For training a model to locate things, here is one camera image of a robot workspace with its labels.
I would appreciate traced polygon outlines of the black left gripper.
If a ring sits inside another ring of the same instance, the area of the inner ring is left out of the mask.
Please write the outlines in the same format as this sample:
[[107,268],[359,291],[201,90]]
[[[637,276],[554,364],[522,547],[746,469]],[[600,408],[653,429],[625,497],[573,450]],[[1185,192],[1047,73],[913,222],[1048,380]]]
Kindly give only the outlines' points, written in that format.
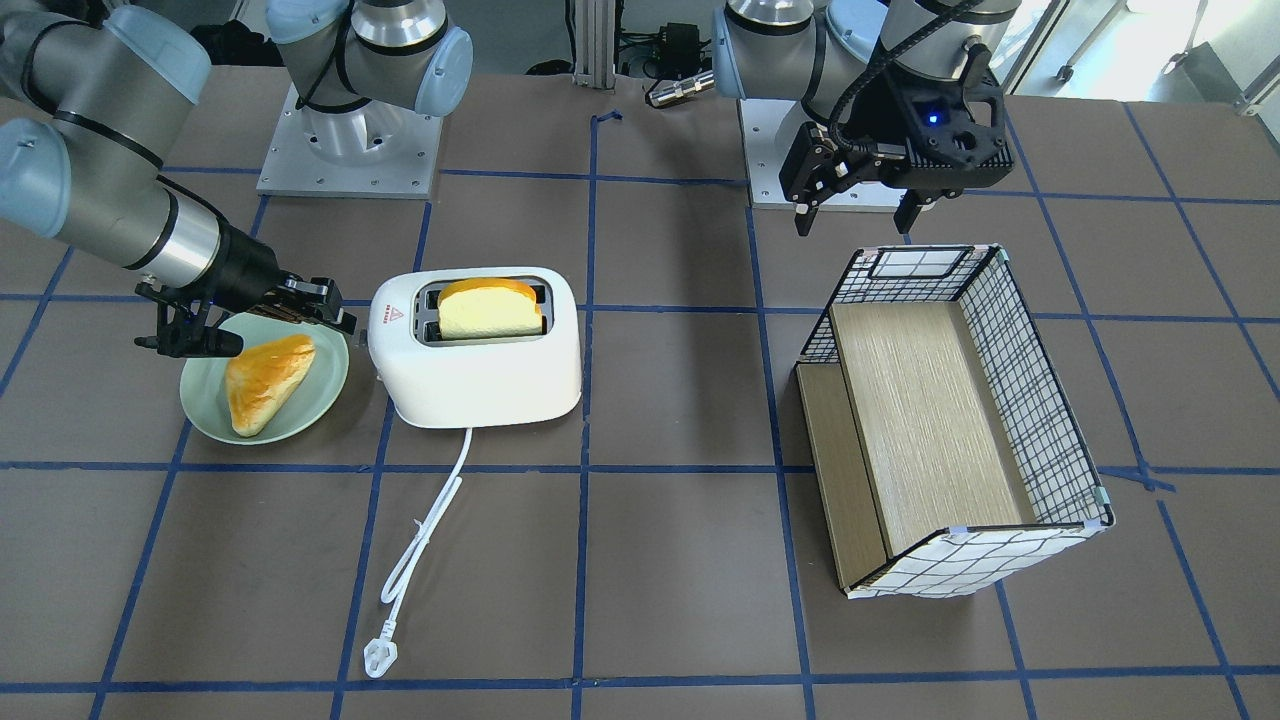
[[896,229],[908,234],[931,201],[987,188],[1015,167],[1004,91],[982,67],[927,79],[891,65],[840,113],[805,122],[778,173],[794,225],[808,237],[815,205],[855,184],[905,190]]

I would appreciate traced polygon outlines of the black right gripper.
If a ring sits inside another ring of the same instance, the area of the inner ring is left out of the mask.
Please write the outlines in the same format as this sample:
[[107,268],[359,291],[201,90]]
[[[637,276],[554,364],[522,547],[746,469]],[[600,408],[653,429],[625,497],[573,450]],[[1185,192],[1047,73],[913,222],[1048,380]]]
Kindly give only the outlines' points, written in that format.
[[210,269],[183,288],[155,290],[141,282],[134,292],[157,305],[156,331],[134,345],[169,357],[234,357],[244,341],[219,324],[210,310],[252,313],[288,323],[314,323],[355,336],[357,319],[343,309],[332,278],[302,277],[280,269],[274,251],[230,227],[220,228],[221,247]]

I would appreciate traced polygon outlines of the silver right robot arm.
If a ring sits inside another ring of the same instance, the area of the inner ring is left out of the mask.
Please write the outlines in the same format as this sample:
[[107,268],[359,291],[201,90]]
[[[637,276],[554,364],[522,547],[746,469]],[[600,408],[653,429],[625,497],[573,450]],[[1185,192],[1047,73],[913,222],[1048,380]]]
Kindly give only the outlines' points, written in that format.
[[[337,283],[274,251],[163,174],[212,69],[189,32],[128,5],[101,24],[77,1],[3,4],[3,95],[49,114],[3,126],[3,218],[141,277],[157,309],[136,340],[169,357],[234,357],[214,307],[353,334]],[[401,154],[410,119],[449,115],[474,41],[442,1],[270,1],[274,42],[314,156],[333,167]]]

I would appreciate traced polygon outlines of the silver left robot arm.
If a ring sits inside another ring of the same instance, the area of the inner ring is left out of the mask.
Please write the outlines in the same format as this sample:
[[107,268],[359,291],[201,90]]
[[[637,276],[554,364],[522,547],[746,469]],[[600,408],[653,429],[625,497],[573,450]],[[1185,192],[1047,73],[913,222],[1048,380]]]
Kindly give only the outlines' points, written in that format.
[[856,184],[902,197],[900,232],[922,210],[988,188],[1014,168],[1005,96],[989,64],[1016,1],[727,1],[712,69],[728,97],[787,100],[801,124],[778,172],[808,234],[823,202]]

